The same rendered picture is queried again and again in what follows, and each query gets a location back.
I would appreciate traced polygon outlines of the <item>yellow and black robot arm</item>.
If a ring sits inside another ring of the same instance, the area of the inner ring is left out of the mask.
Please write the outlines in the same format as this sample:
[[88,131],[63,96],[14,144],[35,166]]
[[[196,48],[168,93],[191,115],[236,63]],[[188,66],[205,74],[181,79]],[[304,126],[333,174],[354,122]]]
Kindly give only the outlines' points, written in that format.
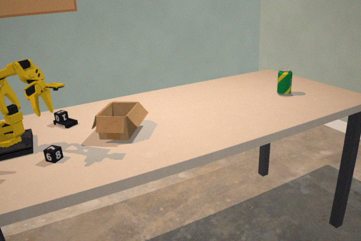
[[[9,147],[21,142],[21,135],[25,132],[23,115],[18,111],[21,108],[19,100],[6,80],[6,77],[13,75],[18,75],[19,79],[27,84],[45,79],[40,68],[30,59],[10,63],[7,68],[0,70],[0,110],[5,118],[5,122],[0,121],[0,147]],[[5,96],[12,105],[5,105]]]

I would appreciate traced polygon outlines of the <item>green drink can with yellow stripes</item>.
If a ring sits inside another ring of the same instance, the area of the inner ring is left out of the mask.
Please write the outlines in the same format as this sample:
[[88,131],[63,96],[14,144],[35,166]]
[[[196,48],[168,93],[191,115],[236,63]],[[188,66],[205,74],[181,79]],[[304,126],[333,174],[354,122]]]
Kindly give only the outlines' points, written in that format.
[[292,88],[292,72],[289,68],[281,68],[278,72],[278,88],[279,95],[289,95]]

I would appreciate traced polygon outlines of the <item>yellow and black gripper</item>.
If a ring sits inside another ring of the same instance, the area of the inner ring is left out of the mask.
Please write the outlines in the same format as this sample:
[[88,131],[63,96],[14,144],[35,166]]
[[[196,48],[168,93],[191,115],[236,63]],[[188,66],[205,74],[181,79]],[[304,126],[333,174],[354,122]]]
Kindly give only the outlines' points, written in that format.
[[49,88],[53,88],[53,90],[57,91],[58,88],[64,86],[65,84],[59,84],[59,83],[46,84],[45,81],[33,81],[30,83],[30,85],[24,88],[25,91],[24,95],[27,100],[30,100],[33,111],[36,113],[37,116],[40,117],[41,113],[39,108],[38,97],[41,96],[41,98],[44,100],[50,112],[53,113],[54,110],[52,106]]

